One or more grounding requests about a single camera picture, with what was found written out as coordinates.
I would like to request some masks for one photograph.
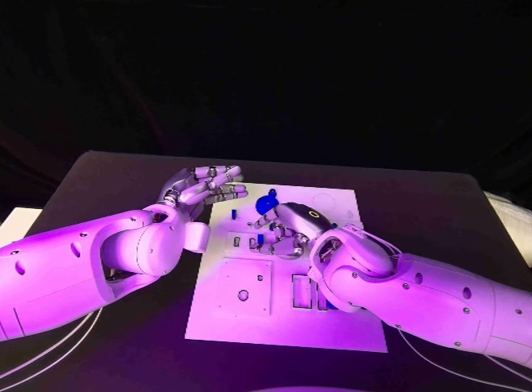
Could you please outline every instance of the robotic arm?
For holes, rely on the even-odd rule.
[[[112,304],[204,253],[204,205],[247,196],[238,166],[184,169],[156,204],[34,235],[0,249],[0,341],[44,332]]]
[[[403,253],[354,225],[333,229],[303,204],[280,204],[254,228],[272,223],[277,242],[256,244],[254,251],[287,258],[308,249],[310,278],[341,310],[364,307],[431,343],[532,368],[532,293]]]

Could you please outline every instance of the dark table surface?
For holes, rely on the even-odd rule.
[[[214,164],[241,165],[248,182],[354,189],[367,230],[404,252],[532,291],[528,265],[479,184],[465,174],[90,152],[77,161],[29,234],[149,206],[182,168]],[[211,208],[199,221],[208,221],[210,214]],[[388,326],[388,354],[184,339],[199,263],[201,256],[185,252],[169,275],[107,306],[76,352],[14,390],[250,391],[296,385],[374,391],[501,390],[437,369]],[[48,348],[74,325],[2,342],[0,372]],[[452,370],[532,390],[479,354],[413,336],[410,340]],[[0,386],[40,370],[74,342]]]

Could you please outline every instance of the mechanical hand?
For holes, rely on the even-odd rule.
[[[297,206],[272,210],[254,227],[284,222],[289,238],[310,251],[310,278],[341,310],[352,313],[362,307],[384,323],[427,341],[532,368],[532,293],[404,254],[354,225],[333,229],[322,217],[315,222],[323,224],[312,225],[309,211],[313,216],[319,212]],[[283,242],[273,244],[269,253],[280,250],[295,255],[279,247]]]
[[[0,341],[44,332],[112,304],[204,252],[204,205],[247,196],[241,168],[182,170],[156,204],[34,235],[0,249]]]

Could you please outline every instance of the blue plastic piece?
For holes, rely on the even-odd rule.
[[[328,301],[328,309],[339,310],[339,308]]]
[[[276,189],[270,189],[269,195],[257,200],[257,212],[264,215],[279,204]]]

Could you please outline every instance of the wire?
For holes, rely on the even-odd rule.
[[[29,381],[32,378],[35,378],[40,374],[45,373],[45,371],[48,371],[57,364],[60,361],[63,361],[68,356],[70,353],[73,353],[74,349],[78,347],[78,345],[81,344],[81,342],[84,341],[84,339],[87,338],[87,335],[90,334],[90,332],[93,331],[93,326],[96,325],[100,315],[102,315],[102,309],[99,311],[99,314],[96,315],[96,319],[93,320],[93,325],[90,326],[90,328],[87,329],[87,333],[84,334],[84,336],[81,337],[81,339],[78,340],[78,342],[76,343],[76,345],[73,346],[73,348],[67,351],[67,353],[35,374],[32,374],[28,378],[25,378],[24,380],[21,380],[19,382],[16,382],[15,384],[12,384],[11,386],[6,386],[5,388],[0,389],[0,392],[4,392],[5,390],[14,388],[15,386],[21,385],[24,382]]]
[[[518,388],[516,386],[509,386],[505,384],[498,384],[496,382],[491,382],[491,381],[485,381],[480,380],[475,377],[466,376],[465,374],[456,373],[453,370],[447,369],[446,367],[442,367],[431,359],[429,359],[426,357],[426,355],[414,348],[414,346],[410,343],[410,340],[406,338],[404,336],[404,332],[401,331],[401,329],[398,329],[398,333],[401,334],[401,337],[404,338],[404,341],[407,342],[408,346],[411,347],[411,350],[414,350],[416,354],[431,364],[434,365],[437,368],[443,369],[446,372],[450,372],[452,374],[455,374],[459,377],[466,378],[467,380],[473,380],[476,382],[482,382],[483,384],[488,385],[493,385],[493,386],[501,386],[502,388],[508,388],[509,390],[518,390],[519,392],[531,392],[529,390],[522,390],[521,388]]]
[[[489,355],[486,355],[486,358],[493,361],[505,370],[509,370],[514,374],[516,374],[521,378],[524,378],[527,381],[532,382],[532,378],[527,377],[518,370],[514,370],[508,365],[501,363],[495,358],[492,358]]]
[[[87,323],[87,320],[93,317],[93,313],[87,315],[87,317],[81,320],[81,323],[76,327],[76,329],[67,334],[63,340],[53,345],[47,350],[44,350],[28,362],[22,363],[18,367],[14,367],[6,373],[0,374],[0,380],[18,370],[24,369],[28,365],[31,365],[40,358],[42,358],[68,339],[70,337],[78,332],[81,326]]]

